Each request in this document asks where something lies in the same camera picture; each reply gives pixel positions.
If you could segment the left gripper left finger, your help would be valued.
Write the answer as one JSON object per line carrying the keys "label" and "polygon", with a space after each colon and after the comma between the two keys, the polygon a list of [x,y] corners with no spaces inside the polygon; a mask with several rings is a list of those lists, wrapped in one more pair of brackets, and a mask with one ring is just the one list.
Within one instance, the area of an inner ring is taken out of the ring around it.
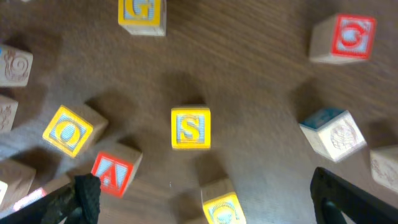
{"label": "left gripper left finger", "polygon": [[91,173],[77,175],[73,182],[2,218],[1,224],[97,224],[100,186],[100,179]]}

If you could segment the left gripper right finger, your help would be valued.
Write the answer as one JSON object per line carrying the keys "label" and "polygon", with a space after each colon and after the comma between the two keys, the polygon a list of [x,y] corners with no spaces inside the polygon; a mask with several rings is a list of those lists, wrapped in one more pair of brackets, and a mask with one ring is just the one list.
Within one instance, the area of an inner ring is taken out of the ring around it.
{"label": "left gripper right finger", "polygon": [[355,223],[397,224],[397,209],[365,192],[323,167],[317,167],[310,193],[318,224]]}

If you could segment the yellow S block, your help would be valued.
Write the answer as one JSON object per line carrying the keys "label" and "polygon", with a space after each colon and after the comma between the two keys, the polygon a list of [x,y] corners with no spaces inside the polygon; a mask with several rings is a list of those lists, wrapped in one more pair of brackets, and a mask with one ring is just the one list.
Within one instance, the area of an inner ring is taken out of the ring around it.
{"label": "yellow S block", "polygon": [[209,150],[211,148],[209,107],[174,107],[171,109],[170,120],[172,149]]}

